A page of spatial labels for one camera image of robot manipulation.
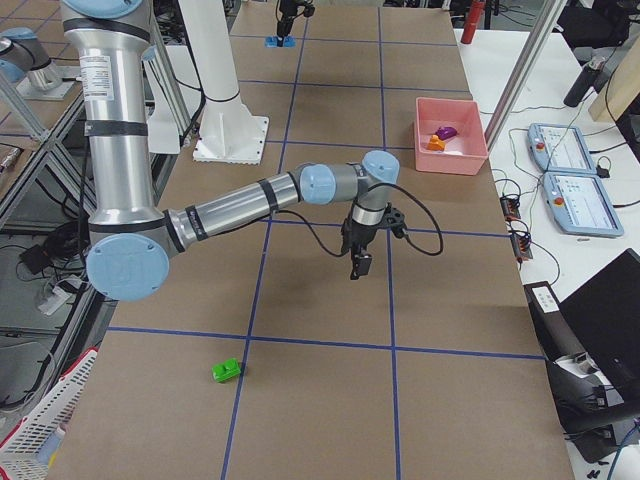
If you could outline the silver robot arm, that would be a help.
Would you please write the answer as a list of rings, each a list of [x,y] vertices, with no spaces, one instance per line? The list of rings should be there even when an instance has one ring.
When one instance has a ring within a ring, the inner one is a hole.
[[[398,160],[371,151],[355,164],[307,164],[182,210],[160,210],[152,185],[142,58],[150,46],[148,1],[65,1],[66,38],[79,54],[96,209],[88,221],[86,272],[103,295],[134,301],[155,293],[172,256],[195,242],[282,212],[298,202],[350,202],[343,252],[365,275],[367,245],[387,224]]]

